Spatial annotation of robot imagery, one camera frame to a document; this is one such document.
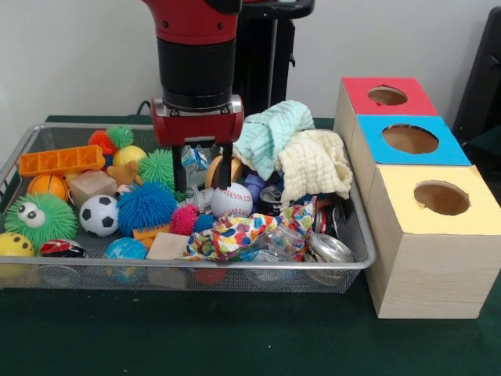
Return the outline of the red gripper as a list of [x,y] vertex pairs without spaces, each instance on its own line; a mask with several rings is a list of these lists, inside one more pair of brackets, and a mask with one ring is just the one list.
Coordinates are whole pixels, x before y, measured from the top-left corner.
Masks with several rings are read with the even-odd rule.
[[175,190],[185,192],[186,170],[182,164],[182,151],[186,144],[212,142],[222,145],[219,164],[219,188],[231,185],[232,143],[237,141],[243,127],[243,109],[221,113],[179,113],[165,105],[152,106],[151,116],[157,143],[172,147]]

